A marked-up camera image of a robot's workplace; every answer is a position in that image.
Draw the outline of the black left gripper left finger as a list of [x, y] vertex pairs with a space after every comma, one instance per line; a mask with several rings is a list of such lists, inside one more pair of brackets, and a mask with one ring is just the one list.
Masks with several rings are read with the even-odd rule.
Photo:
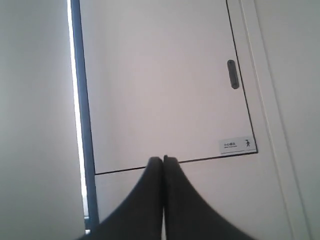
[[125, 200], [89, 235], [90, 240], [160, 240], [163, 224], [163, 161], [151, 157]]

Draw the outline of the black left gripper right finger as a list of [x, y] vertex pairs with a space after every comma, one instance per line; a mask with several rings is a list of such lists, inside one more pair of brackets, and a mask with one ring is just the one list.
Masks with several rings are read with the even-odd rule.
[[244, 233], [219, 215], [190, 183], [178, 160], [164, 156], [165, 232], [168, 240], [243, 240]]

